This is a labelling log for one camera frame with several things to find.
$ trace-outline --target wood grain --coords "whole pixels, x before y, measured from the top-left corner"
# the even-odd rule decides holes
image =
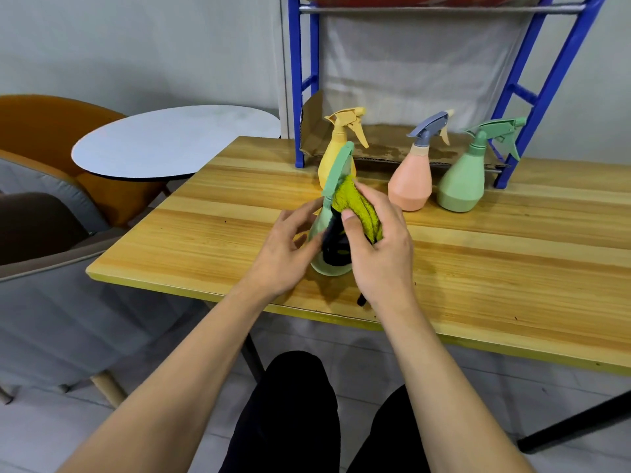
[[[293,141],[241,137],[88,268],[97,280],[218,301],[281,209],[320,194]],[[359,170],[386,190],[389,174]],[[631,374],[630,166],[524,159],[470,213],[406,213],[419,302],[443,340]],[[269,311],[378,329],[352,273],[309,269]]]

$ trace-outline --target hand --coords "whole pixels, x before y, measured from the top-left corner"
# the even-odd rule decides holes
[[[309,263],[322,248],[324,232],[307,243],[305,241],[317,217],[314,212],[322,207],[323,201],[321,197],[303,204],[295,211],[280,213],[246,274],[250,285],[261,287],[264,295],[275,298],[300,282]],[[304,234],[294,240],[299,233]]]
[[[364,297],[377,314],[382,315],[393,302],[416,302],[412,286],[412,237],[401,209],[391,204],[385,194],[360,182],[355,185],[375,207],[383,225],[384,238],[371,245],[355,213],[350,209],[342,212],[351,247],[353,275]]]

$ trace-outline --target cardboard box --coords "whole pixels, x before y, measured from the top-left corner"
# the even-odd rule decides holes
[[[393,7],[393,6],[524,6],[539,0],[314,0],[326,7]]]
[[[400,163],[408,155],[414,139],[407,134],[414,126],[363,125],[368,141],[364,148],[351,129],[347,129],[348,140],[355,143],[354,159],[381,163]],[[322,90],[311,96],[302,107],[300,119],[300,150],[308,157],[318,160],[324,156],[333,124],[324,119],[322,112]],[[473,138],[467,133],[449,133],[451,145],[447,146],[440,137],[434,136],[430,142],[430,164],[435,167],[451,166],[467,150]],[[500,162],[490,147],[486,149],[485,166],[488,171],[497,171],[506,166]]]

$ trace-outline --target table top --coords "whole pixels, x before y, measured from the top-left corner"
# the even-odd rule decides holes
[[[93,279],[218,301],[281,209],[320,194],[293,141],[240,137],[87,269]],[[358,163],[385,191],[384,167]],[[405,213],[414,285],[446,342],[631,374],[631,166],[524,158],[470,212]],[[352,273],[311,268],[266,310],[380,328]]]
[[[77,166],[115,178],[194,174],[238,136],[280,137],[280,120],[244,106],[183,106],[115,121],[73,147]]]

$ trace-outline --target black pants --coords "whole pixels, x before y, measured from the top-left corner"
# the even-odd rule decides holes
[[[335,392],[320,359],[276,357],[237,422],[220,473],[338,473]],[[348,473],[430,472],[405,386],[381,406]]]

